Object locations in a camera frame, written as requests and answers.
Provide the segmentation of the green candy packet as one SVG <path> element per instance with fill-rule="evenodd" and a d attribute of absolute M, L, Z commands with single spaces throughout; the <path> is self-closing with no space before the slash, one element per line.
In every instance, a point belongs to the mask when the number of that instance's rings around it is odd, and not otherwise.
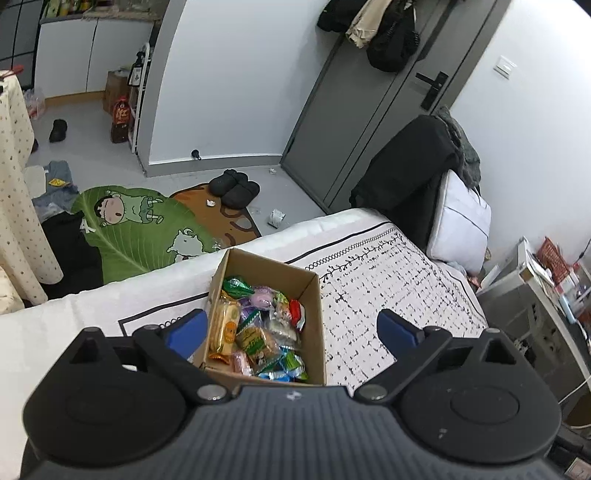
<path fill-rule="evenodd" d="M 227 276 L 222 281 L 222 290 L 229 297 L 239 300 L 254 294 L 252 286 L 239 276 Z"/>

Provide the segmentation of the pink purple candy packet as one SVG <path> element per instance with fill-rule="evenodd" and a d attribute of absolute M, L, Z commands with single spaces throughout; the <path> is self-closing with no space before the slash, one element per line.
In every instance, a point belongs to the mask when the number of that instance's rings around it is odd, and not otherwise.
<path fill-rule="evenodd" d="M 256 307 L 259 310 L 269 311 L 273 308 L 276 291 L 267 286 L 256 286 L 253 288 L 254 294 L 245 298 L 245 305 Z"/>

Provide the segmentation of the blue green fruit snack packet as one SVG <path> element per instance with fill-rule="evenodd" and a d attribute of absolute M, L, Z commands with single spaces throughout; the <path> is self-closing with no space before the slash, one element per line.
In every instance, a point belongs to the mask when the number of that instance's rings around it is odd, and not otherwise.
<path fill-rule="evenodd" d="M 304 360 L 294 351 L 286 350 L 279 361 L 257 374 L 259 378 L 278 382 L 308 382 L 308 369 Z"/>

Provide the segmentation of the red white striped snack packet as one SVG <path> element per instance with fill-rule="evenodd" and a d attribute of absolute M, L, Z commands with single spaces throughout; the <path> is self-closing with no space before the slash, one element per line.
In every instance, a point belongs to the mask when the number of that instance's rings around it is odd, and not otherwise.
<path fill-rule="evenodd" d="M 290 326 L 297 332 L 301 332 L 305 325 L 304 305 L 297 299 L 290 299 L 288 307 L 290 308 Z"/>

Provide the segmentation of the orange cracker packet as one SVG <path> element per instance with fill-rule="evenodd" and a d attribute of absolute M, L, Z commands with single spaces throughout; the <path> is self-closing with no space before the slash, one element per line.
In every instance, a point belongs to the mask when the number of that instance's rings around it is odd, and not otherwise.
<path fill-rule="evenodd" d="M 226 365 L 230 364 L 239 321 L 240 305 L 238 300 L 221 292 L 211 322 L 211 334 L 208 340 L 209 359 Z"/>

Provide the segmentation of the purple snack packet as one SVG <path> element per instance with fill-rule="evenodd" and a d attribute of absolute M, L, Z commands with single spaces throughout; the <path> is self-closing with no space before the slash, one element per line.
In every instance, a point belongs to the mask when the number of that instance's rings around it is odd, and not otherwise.
<path fill-rule="evenodd" d="M 262 327 L 263 319 L 262 314 L 256 307 L 244 307 L 240 311 L 240 319 L 238 323 L 238 331 L 242 331 L 246 327 Z"/>

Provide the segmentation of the white patterned bed blanket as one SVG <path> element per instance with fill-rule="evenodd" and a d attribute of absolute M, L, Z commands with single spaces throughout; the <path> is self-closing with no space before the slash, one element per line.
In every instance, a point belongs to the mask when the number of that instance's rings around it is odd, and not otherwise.
<path fill-rule="evenodd" d="M 466 277 L 431 261 L 392 222 L 349 209 L 287 230 L 5 314 L 1 318 L 1 475 L 18 477 L 24 405 L 80 331 L 130 336 L 146 325 L 189 368 L 231 381 L 356 388 L 394 363 L 381 311 L 477 337 L 485 315 Z"/>

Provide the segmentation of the cardboard box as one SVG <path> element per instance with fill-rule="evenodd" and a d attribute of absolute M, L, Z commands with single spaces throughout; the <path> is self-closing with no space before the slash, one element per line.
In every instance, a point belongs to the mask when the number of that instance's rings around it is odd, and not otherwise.
<path fill-rule="evenodd" d="M 222 385 L 327 384 L 321 286 L 314 272 L 231 249 L 209 288 L 193 364 Z"/>

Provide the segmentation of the white rice cake packet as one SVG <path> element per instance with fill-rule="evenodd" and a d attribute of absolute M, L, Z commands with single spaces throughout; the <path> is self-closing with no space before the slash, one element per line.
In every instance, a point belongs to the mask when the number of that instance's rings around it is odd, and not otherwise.
<path fill-rule="evenodd" d="M 276 338 L 277 342 L 281 344 L 290 344 L 298 346 L 300 344 L 300 336 L 298 336 L 297 330 L 294 330 L 287 321 L 284 321 L 276 312 L 271 311 L 269 317 L 264 321 L 266 329 L 270 331 L 270 334 Z"/>

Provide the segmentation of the white pillow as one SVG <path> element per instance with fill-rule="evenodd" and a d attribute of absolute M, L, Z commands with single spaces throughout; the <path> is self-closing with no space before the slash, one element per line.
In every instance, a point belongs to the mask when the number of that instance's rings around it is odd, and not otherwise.
<path fill-rule="evenodd" d="M 491 219 L 488 203 L 449 170 L 440 183 L 427 256 L 477 275 L 485 261 Z"/>

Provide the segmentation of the green cartoon floor rug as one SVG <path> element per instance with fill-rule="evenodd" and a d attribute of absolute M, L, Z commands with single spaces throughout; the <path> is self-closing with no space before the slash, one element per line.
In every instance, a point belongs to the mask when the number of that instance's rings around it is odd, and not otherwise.
<path fill-rule="evenodd" d="M 101 255 L 103 282 L 122 281 L 259 238 L 249 211 L 228 209 L 197 184 L 165 196 L 108 185 L 82 192 L 72 211 Z"/>

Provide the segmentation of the white bedside desk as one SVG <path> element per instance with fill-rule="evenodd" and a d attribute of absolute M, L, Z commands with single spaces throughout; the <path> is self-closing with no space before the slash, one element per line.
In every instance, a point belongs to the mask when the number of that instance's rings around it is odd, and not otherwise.
<path fill-rule="evenodd" d="M 530 359 L 563 407 L 572 408 L 590 392 L 586 332 L 569 320 L 526 238 L 485 276 L 477 298 L 488 324 Z"/>

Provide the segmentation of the black slippers pair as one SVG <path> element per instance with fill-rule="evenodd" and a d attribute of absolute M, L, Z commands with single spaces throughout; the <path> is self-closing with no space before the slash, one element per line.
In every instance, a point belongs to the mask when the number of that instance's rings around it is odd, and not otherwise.
<path fill-rule="evenodd" d="M 209 181 L 207 189 L 212 196 L 221 199 L 222 206 L 233 210 L 245 209 L 260 192 L 259 184 L 233 169 Z"/>

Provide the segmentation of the black clothes pile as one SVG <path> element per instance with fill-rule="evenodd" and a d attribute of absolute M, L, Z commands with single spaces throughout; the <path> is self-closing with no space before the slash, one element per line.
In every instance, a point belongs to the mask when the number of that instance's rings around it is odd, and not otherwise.
<path fill-rule="evenodd" d="M 480 164 L 461 124 L 443 105 L 432 115 L 412 120 L 374 155 L 349 203 L 376 210 L 426 251 L 444 174 L 454 171 L 478 192 Z"/>

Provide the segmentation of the dotted cream curtain cloth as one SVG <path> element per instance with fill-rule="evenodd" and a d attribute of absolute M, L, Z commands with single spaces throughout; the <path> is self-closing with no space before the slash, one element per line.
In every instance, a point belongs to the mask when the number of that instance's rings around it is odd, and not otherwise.
<path fill-rule="evenodd" d="M 48 243 L 24 179 L 34 132 L 16 75 L 1 73 L 0 215 L 1 312 L 48 300 L 42 286 L 56 284 L 62 270 Z"/>

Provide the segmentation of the blue jeans on floor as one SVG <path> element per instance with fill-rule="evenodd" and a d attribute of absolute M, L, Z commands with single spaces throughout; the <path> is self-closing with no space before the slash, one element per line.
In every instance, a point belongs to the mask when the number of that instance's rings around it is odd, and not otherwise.
<path fill-rule="evenodd" d="M 66 161 L 51 161 L 43 167 L 45 192 L 32 200 L 40 222 L 60 213 L 70 213 L 79 196 Z"/>

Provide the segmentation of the dark soda bottle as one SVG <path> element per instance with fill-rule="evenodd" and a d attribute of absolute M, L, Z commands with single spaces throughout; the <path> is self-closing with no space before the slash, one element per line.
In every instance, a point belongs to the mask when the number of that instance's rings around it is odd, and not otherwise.
<path fill-rule="evenodd" d="M 113 144 L 124 143 L 128 140 L 128 130 L 131 121 L 131 107 L 127 96 L 119 97 L 112 108 L 110 140 Z"/>

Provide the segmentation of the grey door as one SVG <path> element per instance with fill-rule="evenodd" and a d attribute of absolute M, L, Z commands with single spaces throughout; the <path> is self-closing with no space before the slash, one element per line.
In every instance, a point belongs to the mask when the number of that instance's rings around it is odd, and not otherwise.
<path fill-rule="evenodd" d="M 281 166 L 325 213 L 349 208 L 370 160 L 415 117 L 452 106 L 508 9 L 506 1 L 420 1 L 418 51 L 398 74 L 339 38 L 304 105 Z M 417 73 L 449 79 L 430 112 Z"/>

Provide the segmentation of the black shoe on floor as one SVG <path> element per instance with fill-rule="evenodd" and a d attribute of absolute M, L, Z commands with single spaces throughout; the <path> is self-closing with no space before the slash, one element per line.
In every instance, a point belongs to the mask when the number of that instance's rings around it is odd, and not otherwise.
<path fill-rule="evenodd" d="M 52 129 L 49 134 L 50 143 L 59 143 L 65 140 L 67 135 L 68 125 L 63 119 L 55 119 L 53 121 Z"/>

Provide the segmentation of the hanging clothes on door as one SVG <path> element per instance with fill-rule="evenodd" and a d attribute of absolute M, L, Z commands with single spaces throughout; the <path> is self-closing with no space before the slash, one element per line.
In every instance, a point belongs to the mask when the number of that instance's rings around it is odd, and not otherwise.
<path fill-rule="evenodd" d="M 332 0 L 318 16 L 317 27 L 344 34 L 365 50 L 370 66 L 400 73 L 420 45 L 415 1 Z"/>

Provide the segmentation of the white wall switch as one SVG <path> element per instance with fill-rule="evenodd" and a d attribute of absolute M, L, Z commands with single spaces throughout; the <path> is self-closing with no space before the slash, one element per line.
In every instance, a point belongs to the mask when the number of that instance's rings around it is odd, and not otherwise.
<path fill-rule="evenodd" d="M 494 65 L 494 72 L 507 80 L 511 78 L 516 69 L 517 65 L 505 56 L 500 56 Z"/>

